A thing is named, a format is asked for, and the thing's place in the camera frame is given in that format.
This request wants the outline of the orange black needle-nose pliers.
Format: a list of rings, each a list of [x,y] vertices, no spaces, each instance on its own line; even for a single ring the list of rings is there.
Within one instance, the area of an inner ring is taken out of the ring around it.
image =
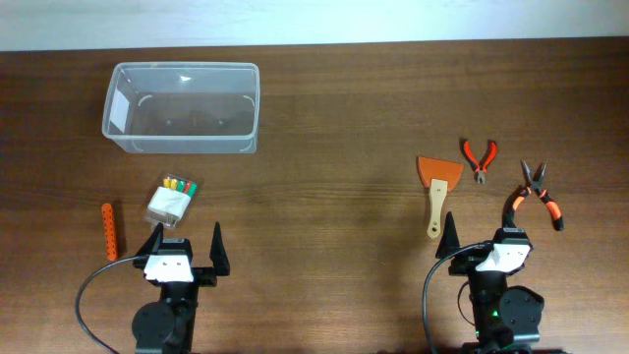
[[[562,211],[558,203],[550,196],[548,190],[543,186],[547,164],[542,162],[535,173],[531,171],[530,166],[525,160],[521,161],[521,167],[525,178],[525,184],[519,186],[509,197],[519,196],[521,198],[521,201],[516,204],[518,209],[520,204],[526,198],[528,198],[531,194],[535,194],[548,210],[553,229],[557,232],[563,231],[564,220]]]

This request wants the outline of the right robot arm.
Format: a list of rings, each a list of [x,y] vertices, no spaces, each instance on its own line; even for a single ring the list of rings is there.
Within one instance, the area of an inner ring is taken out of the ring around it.
[[[502,227],[492,239],[463,247],[451,212],[435,257],[450,262],[450,276],[464,276],[469,287],[476,340],[462,353],[530,353],[540,340],[543,297],[524,286],[509,286],[507,278],[524,268],[533,250],[521,228]]]

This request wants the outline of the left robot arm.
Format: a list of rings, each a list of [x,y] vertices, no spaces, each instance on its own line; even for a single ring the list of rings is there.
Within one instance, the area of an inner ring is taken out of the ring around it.
[[[221,227],[214,225],[209,258],[211,266],[193,266],[191,242],[166,238],[157,224],[137,251],[133,266],[160,289],[159,299],[142,306],[132,321],[137,353],[190,353],[193,346],[199,290],[214,287],[219,277],[230,274],[230,263]]]

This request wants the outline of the clear pack of coloured bits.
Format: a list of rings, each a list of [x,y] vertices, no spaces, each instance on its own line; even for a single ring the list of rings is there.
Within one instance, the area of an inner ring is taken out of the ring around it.
[[[161,223],[165,229],[176,229],[198,188],[199,184],[194,180],[165,174],[147,204],[144,220],[151,225]]]

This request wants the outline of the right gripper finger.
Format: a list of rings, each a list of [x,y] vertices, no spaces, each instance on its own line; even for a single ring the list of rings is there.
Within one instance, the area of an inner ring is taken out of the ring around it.
[[[516,204],[521,201],[519,196],[509,197],[505,202],[502,213],[502,227],[503,228],[516,228],[514,218],[516,212]]]
[[[435,257],[437,259],[444,259],[446,256],[458,251],[461,248],[458,238],[456,224],[451,211],[446,214],[445,223],[443,227],[443,234],[439,241]]]

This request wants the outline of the orange scraper wooden handle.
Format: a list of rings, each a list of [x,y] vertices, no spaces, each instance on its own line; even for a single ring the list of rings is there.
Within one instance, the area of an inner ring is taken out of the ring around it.
[[[429,225],[427,234],[435,239],[441,234],[441,212],[446,196],[458,184],[463,165],[424,156],[418,157],[418,173],[429,190]]]

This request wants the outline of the clear plastic container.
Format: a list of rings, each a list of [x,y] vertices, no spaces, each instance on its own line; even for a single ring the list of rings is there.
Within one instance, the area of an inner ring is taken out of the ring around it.
[[[129,153],[254,153],[260,71],[239,62],[123,62],[102,135]]]

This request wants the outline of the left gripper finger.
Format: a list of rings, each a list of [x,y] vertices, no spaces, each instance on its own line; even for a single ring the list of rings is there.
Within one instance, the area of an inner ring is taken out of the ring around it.
[[[224,247],[221,226],[218,221],[214,224],[209,257],[217,276],[230,275],[230,262]]]
[[[155,254],[163,240],[163,224],[158,222],[151,235],[137,251],[137,256],[149,256]]]

